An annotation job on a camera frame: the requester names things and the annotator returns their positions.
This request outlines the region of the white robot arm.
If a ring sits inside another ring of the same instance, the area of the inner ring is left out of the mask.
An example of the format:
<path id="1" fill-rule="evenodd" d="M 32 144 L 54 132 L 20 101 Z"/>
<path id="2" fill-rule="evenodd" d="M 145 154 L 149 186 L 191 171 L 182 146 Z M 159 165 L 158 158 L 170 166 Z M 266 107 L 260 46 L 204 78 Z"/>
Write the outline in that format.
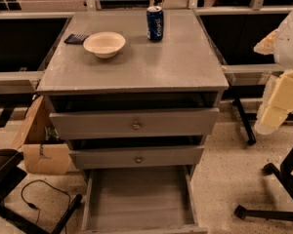
<path id="1" fill-rule="evenodd" d="M 278 29 L 254 47 L 254 52 L 273 55 L 274 62 L 285 68 L 279 77 L 270 77 L 257 113 L 256 132 L 269 135 L 276 131 L 293 111 L 293 10 Z"/>

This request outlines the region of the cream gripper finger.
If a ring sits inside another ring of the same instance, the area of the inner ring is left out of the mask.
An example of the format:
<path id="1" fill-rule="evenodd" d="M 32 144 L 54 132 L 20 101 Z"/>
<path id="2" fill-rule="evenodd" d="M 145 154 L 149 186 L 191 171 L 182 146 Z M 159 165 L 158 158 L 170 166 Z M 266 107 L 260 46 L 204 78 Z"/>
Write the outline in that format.
<path id="1" fill-rule="evenodd" d="M 275 29 L 263 38 L 254 47 L 254 52 L 260 55 L 272 55 L 274 53 L 274 41 L 278 30 Z"/>
<path id="2" fill-rule="evenodd" d="M 293 69 L 279 77 L 271 76 L 257 113 L 255 131 L 260 135 L 275 132 L 293 111 Z"/>

